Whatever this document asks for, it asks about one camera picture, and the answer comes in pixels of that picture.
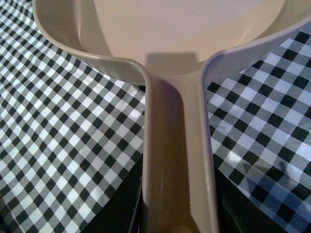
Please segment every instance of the black and white checkered fabric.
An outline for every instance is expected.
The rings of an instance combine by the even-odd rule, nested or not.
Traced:
[[[310,35],[207,88],[215,167],[289,233],[311,232]],[[31,0],[0,0],[3,230],[80,232],[141,156],[144,103],[49,43]]]
[[[0,17],[2,218],[12,231],[78,232],[141,156],[144,92],[50,44],[31,2],[1,0]]]
[[[311,232],[310,34],[207,88],[214,165],[289,233]]]

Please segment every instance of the checkered tablecloth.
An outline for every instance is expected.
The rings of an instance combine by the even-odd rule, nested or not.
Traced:
[[[207,87],[215,167],[289,233],[311,232],[310,35]],[[0,0],[3,229],[80,232],[141,156],[144,103],[48,42],[31,0]]]

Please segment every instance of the dark surface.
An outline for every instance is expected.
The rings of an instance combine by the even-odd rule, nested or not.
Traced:
[[[82,230],[82,233],[138,232],[138,197],[141,190],[142,156],[126,176],[105,207]]]
[[[138,232],[142,156],[108,204],[82,233]],[[244,196],[219,170],[215,170],[222,233],[285,233]]]
[[[222,233],[286,233],[219,170],[215,179]]]

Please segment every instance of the beige scoop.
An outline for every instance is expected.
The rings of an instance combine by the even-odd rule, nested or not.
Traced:
[[[43,35],[146,85],[145,233],[218,233],[205,83],[260,60],[311,21],[310,0],[34,0]]]

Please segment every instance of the scoop handle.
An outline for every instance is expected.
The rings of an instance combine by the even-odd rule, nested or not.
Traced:
[[[146,80],[144,233],[218,233],[205,81]]]

